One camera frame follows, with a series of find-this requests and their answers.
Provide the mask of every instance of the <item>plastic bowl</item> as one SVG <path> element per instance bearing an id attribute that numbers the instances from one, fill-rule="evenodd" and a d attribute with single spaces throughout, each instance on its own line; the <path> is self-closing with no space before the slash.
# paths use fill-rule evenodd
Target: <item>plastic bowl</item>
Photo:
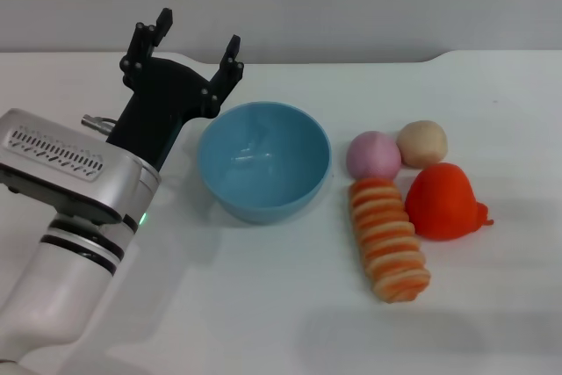
<path id="1" fill-rule="evenodd" d="M 328 176 L 331 148 L 316 120 L 280 103 L 248 103 L 201 135 L 203 182 L 233 216 L 267 224 L 310 202 Z"/>

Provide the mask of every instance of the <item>white tabletop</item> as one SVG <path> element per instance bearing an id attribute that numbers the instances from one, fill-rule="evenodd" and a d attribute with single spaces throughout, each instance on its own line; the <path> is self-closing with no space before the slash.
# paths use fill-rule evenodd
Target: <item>white tabletop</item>
<path id="1" fill-rule="evenodd" d="M 20 107 L 81 128 L 130 98 L 120 54 L 0 54 L 0 112 Z M 216 66 L 171 54 L 211 76 Z M 562 52 L 454 52 L 418 64 L 248 65 L 223 110 L 275 100 L 311 113 L 332 177 L 298 217 L 252 227 L 204 189 L 186 125 L 146 223 L 87 334 L 33 352 L 59 375 L 553 374 L 562 364 Z M 416 302 L 378 303 L 346 215 L 349 141 L 433 119 L 495 219 L 424 242 L 433 274 Z M 404 190 L 415 172 L 402 170 Z M 54 215 L 0 189 L 0 300 Z"/>

